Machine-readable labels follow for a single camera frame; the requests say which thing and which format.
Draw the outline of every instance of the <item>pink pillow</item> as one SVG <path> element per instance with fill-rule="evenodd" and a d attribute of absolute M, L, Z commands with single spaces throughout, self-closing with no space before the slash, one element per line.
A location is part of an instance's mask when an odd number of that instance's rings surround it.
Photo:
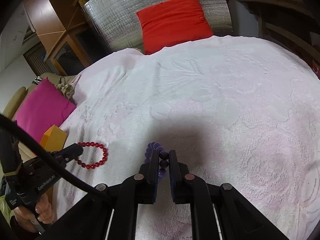
<path fill-rule="evenodd" d="M 40 143 L 43 134 L 54 124 L 60 126 L 76 106 L 48 80 L 42 80 L 16 113 L 17 124 Z"/>

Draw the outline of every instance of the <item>red beaded bracelet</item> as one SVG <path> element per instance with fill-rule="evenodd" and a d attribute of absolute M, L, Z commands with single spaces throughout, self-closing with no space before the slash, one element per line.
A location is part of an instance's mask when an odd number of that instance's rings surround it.
<path fill-rule="evenodd" d="M 102 149 L 102 151 L 103 151 L 102 160 L 99 162 L 96 162 L 95 164 L 85 164 L 81 160 L 79 160 L 79 158 L 75 158 L 75 160 L 77 161 L 77 163 L 79 165 L 81 165 L 81 167 L 87 168 L 88 170 L 95 169 L 96 167 L 103 165 L 108 160 L 108 149 L 105 148 L 103 144 L 99 144 L 99 143 L 95 143 L 95 142 L 78 142 L 78 145 L 81 145 L 82 147 L 86 147 L 86 146 L 94 147 L 95 146 L 97 148 Z"/>

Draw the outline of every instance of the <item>bedspread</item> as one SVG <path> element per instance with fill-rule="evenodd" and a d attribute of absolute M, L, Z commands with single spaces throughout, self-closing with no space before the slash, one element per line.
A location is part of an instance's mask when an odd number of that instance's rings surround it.
<path fill-rule="evenodd" d="M 67 169 L 95 186 L 138 172 L 147 144 L 175 149 L 206 182 L 229 182 L 291 240 L 320 219 L 320 81 L 308 65 L 261 39 L 211 37 L 145 56 L 115 52 L 74 80 L 76 110 L 61 128 L 66 146 L 107 145 L 94 170 Z M 84 148 L 81 160 L 102 157 Z M 61 179 L 54 204 L 63 215 L 84 192 Z M 188 205 L 171 201 L 169 178 L 154 205 L 139 205 L 136 239 L 191 239 Z"/>

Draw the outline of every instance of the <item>metal screw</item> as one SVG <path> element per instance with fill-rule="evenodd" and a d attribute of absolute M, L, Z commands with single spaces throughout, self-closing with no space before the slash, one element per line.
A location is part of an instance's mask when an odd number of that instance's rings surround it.
<path fill-rule="evenodd" d="M 224 190 L 232 190 L 232 185 L 230 183 L 223 183 L 222 187 Z"/>
<path fill-rule="evenodd" d="M 98 185 L 96 186 L 96 189 L 97 189 L 98 191 L 104 191 L 106 188 L 107 188 L 106 184 L 98 184 Z"/>
<path fill-rule="evenodd" d="M 184 176 L 184 178 L 185 178 L 186 180 L 193 180 L 193 179 L 195 178 L 195 176 L 194 176 L 193 174 L 191 174 L 191 173 L 188 173 L 188 174 L 186 174 L 186 175 Z"/>
<path fill-rule="evenodd" d="M 134 175 L 133 178 L 135 180 L 142 180 L 144 178 L 144 176 L 142 174 L 138 173 L 138 174 Z"/>

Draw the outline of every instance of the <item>yellow box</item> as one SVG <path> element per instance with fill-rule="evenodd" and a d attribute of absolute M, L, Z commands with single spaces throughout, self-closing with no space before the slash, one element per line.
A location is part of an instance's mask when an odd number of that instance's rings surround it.
<path fill-rule="evenodd" d="M 67 133 L 62 131 L 58 126 L 53 125 L 42 136 L 40 145 L 47 152 L 55 152 L 63 149 L 67 139 Z"/>

